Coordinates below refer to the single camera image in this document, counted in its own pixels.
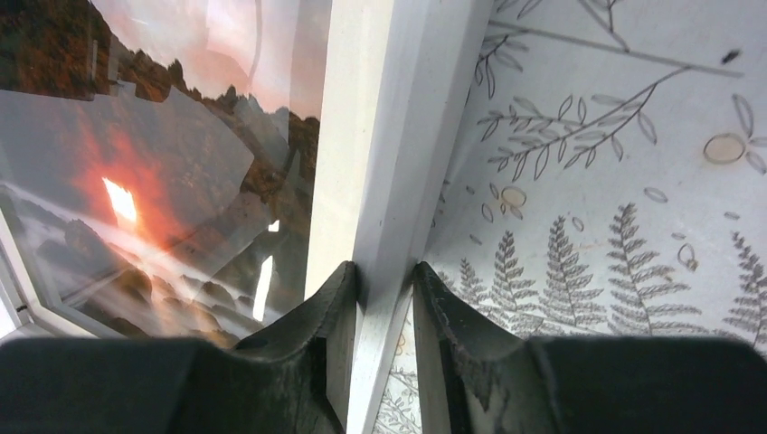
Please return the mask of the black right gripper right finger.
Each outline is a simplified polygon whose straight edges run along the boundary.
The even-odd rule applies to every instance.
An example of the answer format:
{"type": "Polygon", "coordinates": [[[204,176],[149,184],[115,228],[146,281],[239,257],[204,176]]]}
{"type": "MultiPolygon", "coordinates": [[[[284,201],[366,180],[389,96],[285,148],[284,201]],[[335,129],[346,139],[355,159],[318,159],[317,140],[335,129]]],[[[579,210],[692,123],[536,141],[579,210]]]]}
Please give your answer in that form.
{"type": "Polygon", "coordinates": [[[425,262],[413,326],[426,433],[763,433],[766,362],[710,337],[520,338],[425,262]]]}

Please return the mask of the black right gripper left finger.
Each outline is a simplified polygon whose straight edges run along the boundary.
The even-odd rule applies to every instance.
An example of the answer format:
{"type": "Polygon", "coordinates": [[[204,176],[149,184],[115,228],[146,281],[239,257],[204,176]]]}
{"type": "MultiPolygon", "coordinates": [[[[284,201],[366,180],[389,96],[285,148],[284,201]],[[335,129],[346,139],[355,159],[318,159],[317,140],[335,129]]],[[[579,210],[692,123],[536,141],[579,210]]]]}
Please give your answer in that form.
{"type": "Polygon", "coordinates": [[[272,324],[199,338],[23,338],[1,347],[4,433],[342,433],[357,269],[272,324]]]}

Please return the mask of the white picture frame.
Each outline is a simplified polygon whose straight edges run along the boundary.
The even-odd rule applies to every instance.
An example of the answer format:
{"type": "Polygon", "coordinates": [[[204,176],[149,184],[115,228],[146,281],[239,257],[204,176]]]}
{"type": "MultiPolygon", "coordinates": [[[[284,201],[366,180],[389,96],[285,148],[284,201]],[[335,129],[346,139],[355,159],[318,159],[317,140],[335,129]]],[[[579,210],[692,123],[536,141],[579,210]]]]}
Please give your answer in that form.
{"type": "MultiPolygon", "coordinates": [[[[331,5],[303,302],[342,262],[355,264],[345,431],[359,433],[373,422],[382,394],[383,361],[392,353],[393,327],[402,317],[402,291],[431,224],[450,158],[445,144],[454,138],[490,4],[331,5]]],[[[17,339],[58,337],[199,338],[223,349],[244,339],[231,346],[190,335],[17,339]]]]}

